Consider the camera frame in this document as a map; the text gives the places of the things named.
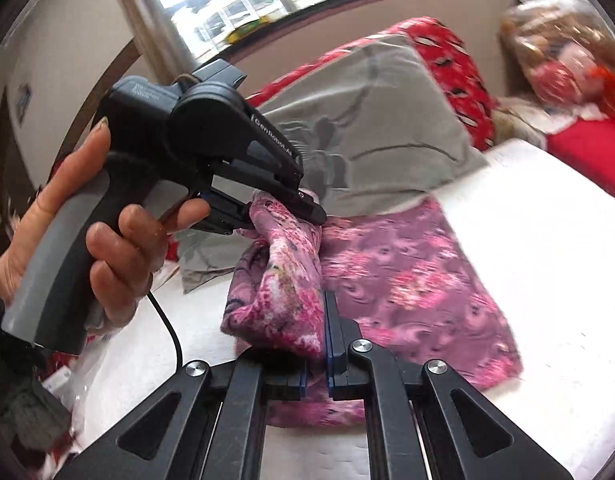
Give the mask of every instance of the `black cable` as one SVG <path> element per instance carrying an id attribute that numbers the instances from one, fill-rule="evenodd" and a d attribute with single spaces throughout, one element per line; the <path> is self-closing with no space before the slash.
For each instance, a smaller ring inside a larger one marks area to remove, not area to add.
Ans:
<path id="1" fill-rule="evenodd" d="M 163 312 L 163 309 L 158 304 L 158 301 L 156 301 L 156 298 L 154 297 L 152 292 L 148 293 L 148 298 L 152 302 L 154 310 L 156 310 L 156 313 L 159 315 L 161 321 L 163 321 L 163 324 L 166 326 L 166 329 L 168 329 L 168 332 L 170 333 L 172 343 L 174 343 L 174 350 L 176 350 L 176 371 L 179 371 L 184 365 L 184 351 L 181 348 L 181 342 L 179 341 L 179 337 L 176 335 L 176 332 L 172 327 L 172 323 L 170 323 L 168 316 L 166 316 L 166 313 Z"/>

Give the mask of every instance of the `red patterned pillow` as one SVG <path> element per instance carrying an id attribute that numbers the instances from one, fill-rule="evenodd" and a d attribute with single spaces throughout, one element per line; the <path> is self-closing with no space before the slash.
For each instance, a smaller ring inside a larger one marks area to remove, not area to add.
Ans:
<path id="1" fill-rule="evenodd" d="M 248 102 L 256 107 L 260 106 L 304 75 L 349 54 L 351 49 L 392 34 L 404 34 L 412 39 L 413 46 L 472 137 L 473 146 L 481 151 L 492 146 L 494 136 L 494 125 L 490 118 L 492 98 L 485 89 L 478 69 L 466 52 L 463 42 L 434 18 L 411 18 L 396 23 L 378 34 L 335 48 L 315 61 L 281 76 L 261 91 L 249 96 Z"/>

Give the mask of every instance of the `white bed sheet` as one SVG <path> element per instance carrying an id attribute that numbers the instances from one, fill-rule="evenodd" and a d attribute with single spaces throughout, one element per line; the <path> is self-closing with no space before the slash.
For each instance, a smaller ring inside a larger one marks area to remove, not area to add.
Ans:
<path id="1" fill-rule="evenodd" d="M 521 377 L 487 396 L 575 480 L 590 480 L 615 449 L 615 199 L 520 140 L 487 159 L 434 193 L 523 359 Z M 233 339 L 219 332 L 230 278 L 183 296 L 177 276 L 156 293 L 184 361 L 234 357 Z M 173 368 L 168 332 L 143 301 L 108 345 L 80 409 L 79 443 L 89 445 Z M 364 430 L 268 428 L 261 477 L 368 479 Z"/>

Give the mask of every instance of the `triangular cutout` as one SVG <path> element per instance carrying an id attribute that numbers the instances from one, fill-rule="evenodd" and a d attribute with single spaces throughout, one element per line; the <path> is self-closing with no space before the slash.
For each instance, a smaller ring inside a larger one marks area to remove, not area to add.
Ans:
<path id="1" fill-rule="evenodd" d="M 180 401 L 180 393 L 166 395 L 119 437 L 119 447 L 143 460 L 152 460 Z"/>
<path id="2" fill-rule="evenodd" d="M 451 396 L 476 456 L 485 458 L 511 446 L 511 435 L 477 406 L 465 392 L 453 390 Z"/>

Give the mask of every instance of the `gray fabric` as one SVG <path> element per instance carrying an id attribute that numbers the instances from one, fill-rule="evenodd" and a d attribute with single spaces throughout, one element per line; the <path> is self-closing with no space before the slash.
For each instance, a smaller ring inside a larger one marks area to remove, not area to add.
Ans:
<path id="1" fill-rule="evenodd" d="M 385 212 L 485 164 L 402 35 L 333 60 L 260 110 L 301 152 L 301 186 L 318 194 L 328 215 Z M 245 186 L 219 184 L 240 200 L 251 197 Z M 188 232 L 178 239 L 186 290 L 217 270 L 230 272 L 250 243 L 239 235 Z"/>

